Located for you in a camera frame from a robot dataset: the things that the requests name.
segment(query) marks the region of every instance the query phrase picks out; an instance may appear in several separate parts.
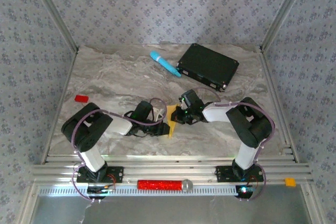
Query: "yellow object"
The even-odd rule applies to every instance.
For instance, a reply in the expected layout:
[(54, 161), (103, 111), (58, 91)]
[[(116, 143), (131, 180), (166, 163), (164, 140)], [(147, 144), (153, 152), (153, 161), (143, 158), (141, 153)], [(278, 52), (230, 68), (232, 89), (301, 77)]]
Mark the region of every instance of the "yellow object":
[(285, 178), (286, 186), (296, 187), (296, 182), (294, 178)]
[(173, 136), (173, 132), (174, 132), (174, 129), (175, 129), (175, 125), (176, 125), (176, 122), (173, 122), (170, 120), (170, 118), (172, 117), (172, 113), (175, 111), (176, 109), (176, 105), (168, 105), (167, 106), (167, 121), (168, 121), (168, 125), (170, 127), (170, 131), (169, 131), (169, 138), (172, 138)]

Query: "blue marker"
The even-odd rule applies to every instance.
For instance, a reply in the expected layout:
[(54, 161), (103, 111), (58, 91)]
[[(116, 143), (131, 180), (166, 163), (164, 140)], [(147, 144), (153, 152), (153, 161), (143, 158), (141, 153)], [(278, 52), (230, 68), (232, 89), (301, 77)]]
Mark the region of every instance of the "blue marker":
[(181, 74), (178, 72), (178, 70), (174, 68), (172, 65), (170, 65), (165, 59), (163, 59), (158, 52), (151, 51), (150, 56), (152, 57), (153, 60), (160, 63), (170, 73), (176, 75), (177, 77), (181, 77)]

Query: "red glitter tube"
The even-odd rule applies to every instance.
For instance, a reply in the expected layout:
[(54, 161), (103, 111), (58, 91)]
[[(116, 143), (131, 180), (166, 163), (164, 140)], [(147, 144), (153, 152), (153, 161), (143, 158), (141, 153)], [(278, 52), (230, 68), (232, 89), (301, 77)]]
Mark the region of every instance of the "red glitter tube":
[(190, 180), (138, 180), (139, 190), (167, 190), (167, 191), (190, 191), (193, 184)]

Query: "metal cap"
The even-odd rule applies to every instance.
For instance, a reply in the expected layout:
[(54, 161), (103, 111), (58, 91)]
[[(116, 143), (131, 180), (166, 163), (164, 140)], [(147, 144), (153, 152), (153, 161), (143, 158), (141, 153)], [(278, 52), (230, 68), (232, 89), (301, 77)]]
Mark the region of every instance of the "metal cap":
[(185, 179), (182, 181), (182, 191), (192, 191), (193, 183), (189, 179)]

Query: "orange block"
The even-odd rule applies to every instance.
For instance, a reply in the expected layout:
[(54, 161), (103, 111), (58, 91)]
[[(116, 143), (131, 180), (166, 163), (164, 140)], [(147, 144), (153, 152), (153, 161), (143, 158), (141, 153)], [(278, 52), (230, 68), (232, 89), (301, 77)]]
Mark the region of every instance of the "orange block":
[(296, 187), (296, 182), (294, 178), (285, 178), (286, 186)]

